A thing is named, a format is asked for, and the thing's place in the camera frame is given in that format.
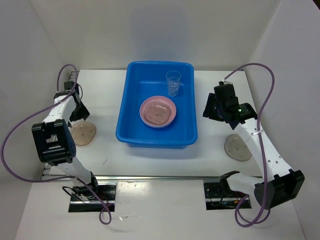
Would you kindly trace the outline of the beige textured glass plate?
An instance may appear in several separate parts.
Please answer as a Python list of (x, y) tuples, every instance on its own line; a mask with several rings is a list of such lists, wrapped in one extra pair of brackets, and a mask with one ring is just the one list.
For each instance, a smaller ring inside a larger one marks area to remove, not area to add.
[(75, 145), (84, 147), (93, 141), (97, 133), (97, 128), (91, 122), (79, 121), (71, 127), (70, 133)]

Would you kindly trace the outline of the clear plastic cup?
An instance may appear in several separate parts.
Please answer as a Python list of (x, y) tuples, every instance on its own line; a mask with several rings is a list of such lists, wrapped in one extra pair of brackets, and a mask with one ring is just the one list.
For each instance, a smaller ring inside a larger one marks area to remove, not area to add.
[(181, 73), (176, 70), (171, 70), (166, 73), (167, 92), (169, 96), (175, 97), (179, 93), (181, 77)]

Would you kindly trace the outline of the pink round plate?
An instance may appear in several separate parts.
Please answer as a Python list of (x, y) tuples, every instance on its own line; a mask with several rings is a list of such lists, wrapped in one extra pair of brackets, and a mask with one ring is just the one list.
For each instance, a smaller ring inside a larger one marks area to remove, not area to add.
[(166, 123), (164, 123), (164, 124), (172, 123), (173, 120), (176, 117), (177, 108), (176, 108), (176, 105), (174, 104), (174, 102), (172, 100), (170, 100), (169, 98), (164, 97), (164, 96), (152, 96), (152, 97), (149, 97), (141, 104), (139, 113), (140, 113), (140, 118), (143, 121), (143, 123), (149, 123), (144, 118), (144, 111), (146, 110), (148, 104), (150, 104), (152, 102), (161, 102), (161, 103), (167, 104), (170, 107), (171, 115), (170, 115), (168, 121)]

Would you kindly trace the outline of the grey textured glass plate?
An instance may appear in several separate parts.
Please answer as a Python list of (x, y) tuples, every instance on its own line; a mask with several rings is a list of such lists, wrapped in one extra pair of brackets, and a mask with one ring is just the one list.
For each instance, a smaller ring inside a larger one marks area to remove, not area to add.
[(163, 125), (169, 120), (171, 112), (171, 108), (167, 104), (155, 101), (147, 105), (143, 116), (148, 123)]

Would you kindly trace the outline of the blue plastic bin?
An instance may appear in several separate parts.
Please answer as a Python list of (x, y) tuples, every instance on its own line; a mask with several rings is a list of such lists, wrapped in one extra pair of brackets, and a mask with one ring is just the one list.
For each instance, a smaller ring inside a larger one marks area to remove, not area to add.
[[(181, 74), (177, 96), (171, 97), (177, 113), (168, 126), (153, 128), (141, 119), (141, 105), (154, 96), (168, 97), (166, 75)], [(116, 138), (132, 147), (183, 149), (198, 139), (194, 67), (185, 62), (134, 61), (127, 66)]]

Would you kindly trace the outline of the light blue round plate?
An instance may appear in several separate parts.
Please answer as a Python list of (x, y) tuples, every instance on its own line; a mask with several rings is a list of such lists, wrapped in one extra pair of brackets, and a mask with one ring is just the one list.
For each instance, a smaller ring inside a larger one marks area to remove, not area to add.
[(168, 126), (171, 124), (171, 122), (166, 123), (166, 124), (161, 124), (161, 125), (151, 124), (151, 123), (148, 123), (148, 122), (146, 122), (146, 123), (144, 123), (144, 124), (147, 125), (147, 126), (150, 127), (150, 128), (161, 129), (161, 128), (166, 128), (166, 127), (168, 127)]

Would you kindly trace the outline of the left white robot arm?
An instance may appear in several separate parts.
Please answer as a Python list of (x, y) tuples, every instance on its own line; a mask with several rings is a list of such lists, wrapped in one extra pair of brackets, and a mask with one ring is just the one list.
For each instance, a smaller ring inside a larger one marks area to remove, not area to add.
[(41, 162), (57, 167), (66, 176), (72, 176), (72, 190), (77, 196), (96, 199), (100, 187), (93, 173), (76, 157), (76, 143), (70, 132), (71, 122), (86, 120), (90, 112), (79, 96), (79, 85), (64, 83), (64, 91), (54, 95), (54, 106), (48, 116), (31, 128), (35, 147)]

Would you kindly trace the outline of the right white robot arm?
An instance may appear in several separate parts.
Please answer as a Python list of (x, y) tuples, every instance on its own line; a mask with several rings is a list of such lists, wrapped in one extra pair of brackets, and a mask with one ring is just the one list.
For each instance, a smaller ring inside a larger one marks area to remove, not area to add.
[(297, 197), (305, 176), (280, 156), (249, 103), (239, 103), (235, 88), (219, 82), (208, 95), (203, 117), (224, 122), (244, 141), (258, 164), (262, 177), (253, 177), (234, 170), (221, 175), (219, 191), (225, 197), (235, 192), (253, 195), (260, 206), (269, 210)]

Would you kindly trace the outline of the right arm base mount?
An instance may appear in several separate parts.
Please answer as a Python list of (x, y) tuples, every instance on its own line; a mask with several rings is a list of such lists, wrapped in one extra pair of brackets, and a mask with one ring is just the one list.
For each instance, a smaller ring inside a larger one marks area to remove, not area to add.
[(218, 182), (204, 182), (203, 188), (207, 211), (234, 210), (245, 196), (242, 192), (233, 192), (229, 196), (225, 195)]

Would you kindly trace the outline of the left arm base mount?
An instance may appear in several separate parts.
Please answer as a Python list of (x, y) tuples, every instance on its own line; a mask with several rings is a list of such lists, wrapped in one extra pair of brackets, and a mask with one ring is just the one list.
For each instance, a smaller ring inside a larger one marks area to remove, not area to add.
[[(110, 205), (108, 207), (110, 212), (115, 211), (116, 187), (117, 185), (115, 183), (98, 186), (99, 198), (103, 200), (105, 204)], [(84, 195), (77, 195), (76, 192), (68, 186), (63, 186), (62, 190), (70, 196), (69, 213), (94, 213), (100, 212), (103, 208), (102, 204), (95, 197), (88, 199)]]

